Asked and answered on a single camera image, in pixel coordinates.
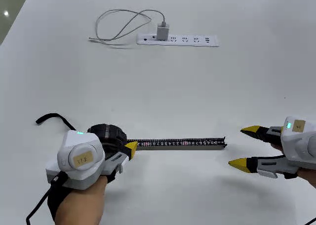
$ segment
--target white cable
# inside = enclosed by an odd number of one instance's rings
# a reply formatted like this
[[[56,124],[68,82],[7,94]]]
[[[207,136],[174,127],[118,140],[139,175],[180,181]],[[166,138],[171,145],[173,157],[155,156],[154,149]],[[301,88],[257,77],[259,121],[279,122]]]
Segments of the white cable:
[[[105,17],[106,15],[108,15],[108,14],[113,14],[113,13],[116,13],[116,12],[119,12],[119,11],[132,12],[132,13],[135,13],[135,15],[124,25],[124,27],[123,27],[114,37],[112,37],[112,38],[110,38],[110,39],[103,39],[103,38],[100,38],[100,37],[99,37],[99,34],[98,34],[98,26],[99,26],[100,20],[101,20],[102,18],[104,18],[104,17]],[[154,12],[160,13],[160,14],[162,15],[162,17],[163,17],[162,25],[166,25],[164,14],[163,14],[162,12],[160,12],[160,11],[157,11],[157,10],[146,9],[146,10],[142,10],[142,11],[140,11],[140,12],[136,12],[136,11],[132,11],[132,10],[128,10],[128,9],[111,9],[111,10],[108,10],[108,11],[106,11],[106,12],[103,12],[103,13],[97,18],[97,20],[96,20],[96,22],[95,22],[95,36],[96,36],[96,38],[89,38],[89,40],[90,40],[91,42],[94,42],[94,43],[101,43],[101,44],[104,44],[104,45],[125,45],[125,44],[109,44],[109,43],[106,43],[106,42],[118,40],[118,39],[120,39],[120,38],[122,38],[122,37],[124,37],[124,36],[129,35],[130,33],[134,32],[134,31],[136,31],[137,29],[141,28],[142,26],[149,24],[149,23],[152,21],[152,19],[151,19],[149,16],[143,14],[143,12],[145,12],[145,11],[154,11]],[[144,24],[142,24],[142,25],[136,27],[135,29],[129,31],[129,32],[120,35],[120,34],[123,32],[123,30],[131,23],[131,21],[132,21],[134,18],[136,18],[138,15],[141,15],[141,16],[144,16],[144,17],[148,18],[148,21],[145,22]]]

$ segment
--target black tape measure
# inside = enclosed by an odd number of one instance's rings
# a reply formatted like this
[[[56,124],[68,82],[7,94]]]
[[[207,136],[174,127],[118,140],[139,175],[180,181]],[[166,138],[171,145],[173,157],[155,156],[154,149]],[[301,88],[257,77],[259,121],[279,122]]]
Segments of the black tape measure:
[[[222,138],[182,138],[182,139],[128,139],[138,142],[137,150],[221,150],[226,147]]]
[[[47,119],[58,117],[71,129],[76,130],[63,116],[57,113],[46,114],[36,120],[41,124]],[[126,143],[138,142],[137,150],[221,150],[226,147],[225,137],[171,138],[171,139],[127,139],[126,134],[115,125],[99,124],[88,129],[96,134],[107,151],[124,150]]]

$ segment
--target label sticker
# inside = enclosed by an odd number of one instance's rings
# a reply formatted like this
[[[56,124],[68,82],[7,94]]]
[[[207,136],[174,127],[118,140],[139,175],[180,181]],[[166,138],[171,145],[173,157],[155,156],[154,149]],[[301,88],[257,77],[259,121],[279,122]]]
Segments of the label sticker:
[[[305,120],[295,120],[293,125],[293,132],[302,133],[304,131]]]
[[[93,161],[93,155],[91,151],[84,152],[83,154],[80,154],[78,156],[75,156],[73,158],[75,167],[83,166],[84,164],[87,164],[89,162]]]

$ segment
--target white power strip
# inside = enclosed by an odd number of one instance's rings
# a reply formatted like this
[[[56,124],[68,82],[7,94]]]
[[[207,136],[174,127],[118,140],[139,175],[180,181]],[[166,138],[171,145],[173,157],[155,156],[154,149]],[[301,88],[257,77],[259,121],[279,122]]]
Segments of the white power strip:
[[[169,35],[168,40],[158,41],[156,40],[156,34],[137,34],[137,43],[139,45],[219,46],[216,36],[191,35]]]

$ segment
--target measuring tape blade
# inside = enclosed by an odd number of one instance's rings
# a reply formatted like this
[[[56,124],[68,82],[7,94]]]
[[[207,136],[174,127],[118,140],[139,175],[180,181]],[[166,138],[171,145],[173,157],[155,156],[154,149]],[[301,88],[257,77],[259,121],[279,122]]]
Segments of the measuring tape blade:
[[[140,150],[221,150],[226,147],[225,137],[220,138],[170,138],[170,139],[128,139],[138,142]]]

